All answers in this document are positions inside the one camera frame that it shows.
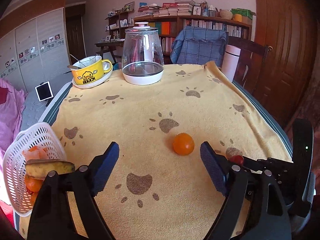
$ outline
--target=pink blanket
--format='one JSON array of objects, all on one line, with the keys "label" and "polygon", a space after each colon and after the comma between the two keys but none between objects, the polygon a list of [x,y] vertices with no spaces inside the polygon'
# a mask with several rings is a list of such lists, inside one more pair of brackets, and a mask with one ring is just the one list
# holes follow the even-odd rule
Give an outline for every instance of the pink blanket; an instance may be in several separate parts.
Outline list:
[{"label": "pink blanket", "polygon": [[2,173],[4,153],[20,131],[25,94],[23,90],[15,90],[2,78],[0,78],[0,93],[0,98],[4,98],[0,102],[0,173]]}]

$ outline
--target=metal pin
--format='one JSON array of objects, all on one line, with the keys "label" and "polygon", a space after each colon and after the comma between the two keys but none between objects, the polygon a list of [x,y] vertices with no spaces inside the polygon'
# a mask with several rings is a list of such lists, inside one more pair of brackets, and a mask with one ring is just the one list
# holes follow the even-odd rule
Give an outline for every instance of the metal pin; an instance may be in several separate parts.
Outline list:
[{"label": "metal pin", "polygon": [[266,174],[267,176],[271,176],[271,175],[272,175],[272,172],[269,171],[269,170],[265,170],[265,171],[264,171],[264,174]]},{"label": "metal pin", "polygon": [[87,171],[87,169],[88,169],[87,165],[82,165],[82,166],[80,166],[79,171],[85,172],[85,171]]},{"label": "metal pin", "polygon": [[48,172],[48,176],[49,176],[49,177],[53,177],[54,175],[56,175],[56,172],[55,172],[55,171],[49,171],[49,172]]},{"label": "metal pin", "polygon": [[231,167],[234,171],[239,171],[240,167],[238,165],[232,165]]}]

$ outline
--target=yellow cylinder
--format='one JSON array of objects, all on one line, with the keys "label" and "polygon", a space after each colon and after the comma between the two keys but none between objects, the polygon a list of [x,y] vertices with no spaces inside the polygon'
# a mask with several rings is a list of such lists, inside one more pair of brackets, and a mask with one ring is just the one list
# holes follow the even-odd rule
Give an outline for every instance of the yellow cylinder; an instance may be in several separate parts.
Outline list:
[{"label": "yellow cylinder", "polygon": [[241,14],[235,14],[234,15],[234,18],[235,18],[235,21],[237,21],[237,22],[242,22],[242,15]]}]

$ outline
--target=cartoon duck logo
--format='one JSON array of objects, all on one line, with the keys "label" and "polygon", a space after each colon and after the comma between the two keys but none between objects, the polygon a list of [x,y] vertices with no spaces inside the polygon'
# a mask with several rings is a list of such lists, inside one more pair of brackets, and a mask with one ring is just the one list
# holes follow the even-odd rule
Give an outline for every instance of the cartoon duck logo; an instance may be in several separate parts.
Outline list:
[{"label": "cartoon duck logo", "polygon": [[94,80],[96,80],[96,78],[93,76],[94,74],[96,74],[98,72],[98,70],[94,70],[93,72],[91,71],[86,71],[82,74],[82,77],[78,77],[78,79],[83,79],[83,84],[87,84],[89,82],[92,82]]}]

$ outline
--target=white plastic basket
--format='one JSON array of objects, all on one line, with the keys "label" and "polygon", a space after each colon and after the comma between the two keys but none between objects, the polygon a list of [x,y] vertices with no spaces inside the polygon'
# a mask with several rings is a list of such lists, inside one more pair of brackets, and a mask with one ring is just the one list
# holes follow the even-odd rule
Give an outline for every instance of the white plastic basket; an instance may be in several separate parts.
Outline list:
[{"label": "white plastic basket", "polygon": [[30,203],[31,195],[27,192],[24,183],[26,159],[21,152],[36,145],[47,147],[49,159],[67,159],[60,141],[46,122],[36,123],[29,129],[18,133],[5,152],[3,171],[11,205],[15,212],[22,217],[30,215],[32,205]]}]

